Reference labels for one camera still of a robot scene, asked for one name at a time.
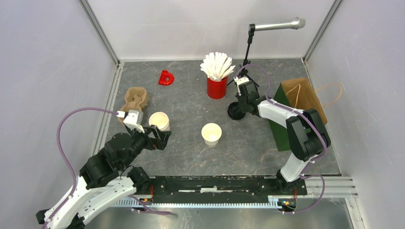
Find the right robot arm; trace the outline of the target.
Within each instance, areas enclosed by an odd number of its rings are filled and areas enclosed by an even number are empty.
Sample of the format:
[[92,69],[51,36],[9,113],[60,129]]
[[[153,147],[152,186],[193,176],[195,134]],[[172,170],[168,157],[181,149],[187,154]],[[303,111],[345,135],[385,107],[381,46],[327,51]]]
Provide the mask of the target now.
[[247,77],[235,78],[236,98],[241,113],[273,121],[287,131],[291,150],[285,165],[277,172],[276,189],[287,195],[303,176],[308,163],[325,153],[330,137],[317,110],[292,108],[268,96],[260,96],[255,83]]

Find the single white paper cup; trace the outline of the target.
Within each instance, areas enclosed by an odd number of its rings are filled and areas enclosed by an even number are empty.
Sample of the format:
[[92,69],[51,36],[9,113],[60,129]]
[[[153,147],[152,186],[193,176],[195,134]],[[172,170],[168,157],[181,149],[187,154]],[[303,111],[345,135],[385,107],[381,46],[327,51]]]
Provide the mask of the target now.
[[218,124],[208,123],[202,128],[201,135],[208,147],[215,147],[222,136],[222,129]]

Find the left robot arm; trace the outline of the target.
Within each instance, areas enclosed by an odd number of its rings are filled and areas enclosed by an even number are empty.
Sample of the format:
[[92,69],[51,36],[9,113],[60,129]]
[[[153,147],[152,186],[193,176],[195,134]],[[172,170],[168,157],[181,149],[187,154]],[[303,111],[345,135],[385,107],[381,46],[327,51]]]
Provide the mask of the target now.
[[99,152],[80,169],[70,191],[52,208],[36,213],[44,229],[82,229],[96,215],[116,201],[131,194],[145,194],[151,181],[142,167],[133,167],[125,177],[97,197],[94,193],[107,186],[130,167],[142,150],[164,150],[172,132],[161,131],[155,125],[141,133],[129,129],[115,134]]

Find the white paper cup stack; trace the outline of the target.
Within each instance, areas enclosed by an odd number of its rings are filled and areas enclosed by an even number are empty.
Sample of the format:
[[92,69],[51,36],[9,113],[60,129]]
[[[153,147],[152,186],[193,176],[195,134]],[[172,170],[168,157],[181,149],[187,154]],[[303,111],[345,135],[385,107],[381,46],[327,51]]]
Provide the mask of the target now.
[[170,131],[170,120],[164,112],[155,112],[149,118],[149,125],[155,125],[161,131]]

